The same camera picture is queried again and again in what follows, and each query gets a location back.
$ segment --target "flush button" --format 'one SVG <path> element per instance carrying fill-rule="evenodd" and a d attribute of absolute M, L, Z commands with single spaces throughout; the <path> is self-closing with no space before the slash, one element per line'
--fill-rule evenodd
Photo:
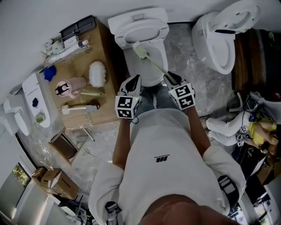
<path fill-rule="evenodd" d="M 145 17 L 144 17 L 144 14 L 142 13 L 142 14 L 132 16 L 132 19 L 133 19 L 133 21 L 136 21 L 136 20 L 145 19 Z"/>
<path fill-rule="evenodd" d="M 37 106 L 38 106 L 38 99 L 37 99 L 37 98 L 35 98 L 35 99 L 32 101 L 32 106 L 33 106 L 34 108 L 37 108 Z"/>

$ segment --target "jeans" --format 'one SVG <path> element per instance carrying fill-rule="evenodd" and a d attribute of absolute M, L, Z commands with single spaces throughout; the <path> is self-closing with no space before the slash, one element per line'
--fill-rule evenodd
<path fill-rule="evenodd" d="M 153 87 L 146 87 L 145 90 L 140 94 L 142 99 L 140 102 L 140 109 L 138 110 L 136 116 L 140 114 L 155 109 L 153 105 L 153 96 L 156 97 L 156 108 L 157 109 L 178 109 L 172 101 L 168 88 L 161 84 Z"/>

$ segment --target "toilet tank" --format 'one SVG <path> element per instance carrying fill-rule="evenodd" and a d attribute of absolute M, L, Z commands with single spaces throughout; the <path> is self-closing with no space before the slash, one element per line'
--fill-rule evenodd
<path fill-rule="evenodd" d="M 140 20 L 152 19 L 162 22 L 168 22 L 168 16 L 164 8 L 142 9 L 128 12 L 119 16 L 112 17 L 108 20 L 110 32 L 116 34 L 123 27 Z"/>

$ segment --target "toilet lid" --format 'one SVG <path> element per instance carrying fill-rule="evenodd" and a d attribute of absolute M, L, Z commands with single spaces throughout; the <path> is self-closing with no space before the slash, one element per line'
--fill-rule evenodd
<path fill-rule="evenodd" d="M 145 43 L 162 39 L 169 32 L 168 24 L 158 20 L 142 20 L 130 23 L 115 34 L 116 43 L 122 48 L 130 48 L 133 43 L 140 41 Z"/>
<path fill-rule="evenodd" d="M 259 20 L 261 8 L 255 0 L 241 0 L 221 11 L 211 22 L 210 30 L 218 33 L 243 33 Z"/>
<path fill-rule="evenodd" d="M 222 68 L 226 73 L 230 73 L 235 59 L 233 40 L 221 35 L 213 35 L 208 39 L 207 44 L 216 68 Z"/>
<path fill-rule="evenodd" d="M 18 124 L 18 127 L 21 129 L 21 131 L 23 132 L 23 134 L 25 136 L 30 135 L 30 130 L 29 127 L 26 123 L 25 120 L 25 115 L 23 114 L 23 112 L 21 110 L 19 110 L 15 115 L 14 118 Z"/>

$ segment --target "white sleeve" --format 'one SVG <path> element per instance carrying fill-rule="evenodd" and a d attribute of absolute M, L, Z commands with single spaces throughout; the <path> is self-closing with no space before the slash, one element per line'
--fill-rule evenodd
<path fill-rule="evenodd" d="M 107 220 L 105 204 L 113 197 L 122 181 L 124 170 L 112 163 L 102 163 L 97 171 L 90 197 L 89 210 L 100 225 Z"/>
<path fill-rule="evenodd" d="M 219 146 L 210 146 L 203 155 L 204 162 L 213 170 L 216 177 L 227 175 L 237 186 L 239 198 L 245 191 L 246 180 L 241 166 Z"/>

